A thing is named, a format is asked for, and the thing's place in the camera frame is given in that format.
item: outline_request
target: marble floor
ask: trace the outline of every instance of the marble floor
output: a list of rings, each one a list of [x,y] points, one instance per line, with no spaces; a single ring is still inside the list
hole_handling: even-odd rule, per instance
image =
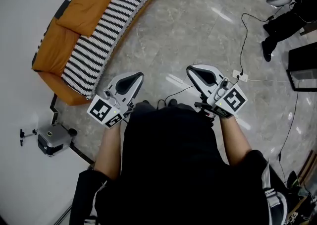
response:
[[[285,7],[278,14],[287,10]],[[265,20],[276,9],[265,0],[154,0],[107,66],[97,94],[115,75],[141,71],[145,80],[136,100],[148,100],[156,106],[159,99],[192,85],[185,70],[191,64],[210,64],[231,77],[234,69],[240,70],[239,53],[246,34],[241,22],[243,12]],[[284,178],[277,154],[290,128],[297,97],[285,71],[287,53],[313,41],[298,33],[279,43],[268,63],[260,47],[265,39],[262,23],[248,16],[244,20],[249,35],[242,65],[249,81],[240,81],[239,86],[249,101],[240,110],[238,122],[251,146],[270,158],[276,172]],[[194,88],[175,98],[191,106],[200,101]],[[299,93],[296,116],[282,153],[286,176],[293,169],[300,170],[316,142],[316,102],[314,93]],[[86,114],[88,105],[69,107],[58,101],[56,107],[60,111],[58,120],[79,132],[75,146],[94,159],[104,128]],[[125,127],[123,122],[122,136]],[[227,161],[218,119],[213,129],[220,153]]]

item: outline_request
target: black cable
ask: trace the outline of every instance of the black cable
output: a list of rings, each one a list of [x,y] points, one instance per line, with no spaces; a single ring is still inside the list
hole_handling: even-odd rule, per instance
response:
[[[297,15],[299,18],[301,18],[302,21],[304,21],[306,23],[316,23],[317,22],[317,20],[316,21],[305,21],[302,17],[299,16],[298,13],[293,13],[293,14]]]
[[[299,94],[299,91],[297,91],[297,98],[296,98],[296,102],[295,102],[295,109],[294,109],[294,114],[293,114],[293,119],[292,119],[292,122],[291,122],[291,126],[289,127],[289,130],[288,130],[288,133],[287,133],[287,136],[286,136],[286,139],[284,141],[284,144],[281,148],[281,150],[279,151],[279,154],[278,154],[278,161],[280,162],[281,161],[281,157],[282,157],[282,150],[286,144],[286,141],[287,141],[287,138],[288,138],[288,135],[292,129],[292,125],[293,125],[293,122],[294,122],[294,118],[295,118],[295,113],[296,113],[296,106],[297,106],[297,101],[298,101],[298,94]]]
[[[166,97],[165,100],[159,99],[159,101],[158,101],[158,106],[157,106],[157,111],[159,110],[159,102],[160,102],[160,101],[164,101],[164,105],[166,106],[166,100],[167,100],[169,97],[175,96],[175,95],[177,95],[177,94],[179,94],[179,93],[182,93],[182,92],[185,91],[186,89],[192,88],[193,86],[190,86],[190,87],[188,87],[188,88],[183,89],[182,91],[179,91],[179,92],[177,92],[177,93],[175,93],[175,94],[172,94],[172,95]]]
[[[260,20],[259,18],[255,17],[255,16],[253,16],[253,15],[251,15],[251,14],[248,14],[248,13],[243,13],[243,14],[241,15],[242,23],[243,23],[243,25],[244,25],[244,27],[246,28],[246,31],[247,31],[246,37],[245,37],[245,39],[244,39],[244,42],[243,42],[243,45],[242,45],[242,48],[241,48],[241,52],[240,52],[240,66],[241,66],[241,73],[240,73],[240,75],[241,75],[241,76],[243,75],[242,52],[243,52],[244,45],[245,45],[245,43],[246,43],[246,39],[247,39],[247,37],[248,37],[248,28],[247,28],[247,25],[245,24],[245,22],[244,22],[244,20],[243,20],[243,15],[251,16],[251,17],[255,18],[256,20],[258,20],[258,21],[260,21],[260,22],[267,22],[267,21],[273,20],[274,17],[276,16],[276,14],[277,14],[283,7],[284,7],[284,6],[281,6],[281,7],[276,11],[276,13],[275,13],[274,15],[271,15],[271,16],[270,16],[267,20],[265,20],[265,21],[264,21],[264,20]]]
[[[286,177],[285,177],[285,174],[284,174],[284,170],[283,170],[281,161],[278,161],[278,162],[279,162],[279,165],[281,166],[281,169],[282,169],[282,172],[283,172],[283,176],[284,176],[284,183],[285,183],[286,182]]]
[[[312,193],[306,188],[304,177],[303,177],[303,176],[300,176],[300,177],[303,179],[303,185],[304,185],[305,190],[308,192],[308,194],[310,195],[310,197],[311,197],[312,199],[314,199]]]
[[[282,9],[284,7],[284,5],[283,6],[281,6],[276,12],[275,12],[275,14],[274,15],[272,15],[273,17],[275,17],[276,16],[276,14]]]
[[[294,6],[294,4],[295,4],[295,3],[296,3],[296,2],[289,3],[289,4],[288,4],[288,8],[289,8],[290,10],[292,10],[292,9],[293,9],[293,7],[291,8],[291,5],[292,5],[292,6]]]

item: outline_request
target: extension cord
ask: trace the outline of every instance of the extension cord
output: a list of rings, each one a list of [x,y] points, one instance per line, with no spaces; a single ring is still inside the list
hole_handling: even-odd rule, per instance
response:
[[[248,75],[245,73],[241,75],[241,72],[237,70],[233,70],[232,77],[242,80],[244,82],[248,82]]]

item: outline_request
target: black pants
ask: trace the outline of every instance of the black pants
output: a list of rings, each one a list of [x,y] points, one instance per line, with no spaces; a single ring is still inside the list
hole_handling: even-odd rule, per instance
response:
[[[180,109],[195,111],[192,107],[190,107],[189,105],[186,105],[186,104],[178,104],[176,107],[180,108]],[[148,103],[144,103],[144,102],[137,103],[135,105],[135,108],[134,108],[132,114],[130,115],[130,120],[132,118],[139,117],[139,116],[142,116],[146,113],[154,112],[154,111],[156,111],[156,109]]]
[[[268,22],[266,27],[269,31],[269,37],[263,42],[265,51],[271,54],[278,42],[291,37],[305,25],[306,22],[293,11],[282,14],[276,19]]]

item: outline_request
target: striped blanket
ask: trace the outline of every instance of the striped blanket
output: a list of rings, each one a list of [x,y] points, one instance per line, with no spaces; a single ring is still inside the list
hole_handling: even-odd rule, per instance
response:
[[[80,36],[62,79],[88,100],[121,36],[147,0],[111,0],[92,36]]]

